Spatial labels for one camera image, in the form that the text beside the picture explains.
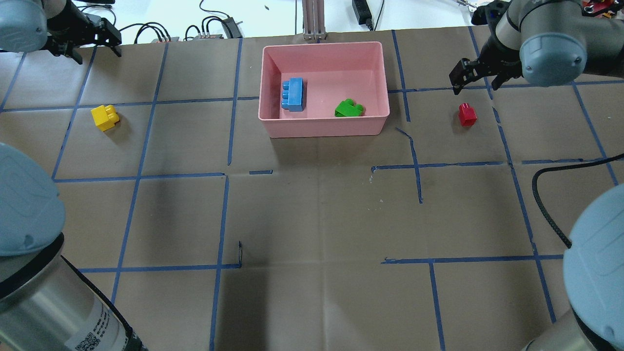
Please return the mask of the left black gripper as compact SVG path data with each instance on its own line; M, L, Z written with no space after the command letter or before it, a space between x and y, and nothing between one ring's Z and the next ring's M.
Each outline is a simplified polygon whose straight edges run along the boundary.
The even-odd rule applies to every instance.
M54 56L65 56L79 65L83 57L76 47L87 44L109 47L118 57L122 57L122 36L120 31L105 18L86 14L75 5L64 5L60 11L47 18L46 49Z

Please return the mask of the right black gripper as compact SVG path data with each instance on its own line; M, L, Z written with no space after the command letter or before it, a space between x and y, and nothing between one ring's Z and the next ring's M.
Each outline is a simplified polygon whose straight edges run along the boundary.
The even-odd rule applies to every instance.
M482 47L475 66L468 58L462 58L449 74L449 81L455 96L466 85L481 78L495 76L491 86L497 91L511 78L522 77L522 64L519 51L503 45L497 39L488 39Z

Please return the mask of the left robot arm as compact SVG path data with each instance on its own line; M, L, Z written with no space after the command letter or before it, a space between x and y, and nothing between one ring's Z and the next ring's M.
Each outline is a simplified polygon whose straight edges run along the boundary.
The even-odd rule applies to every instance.
M82 64L76 48L122 37L71 0L3 0L1 48L47 50ZM118 309L62 254L65 207L50 176L22 151L1 145L1 342L14 351L145 351Z

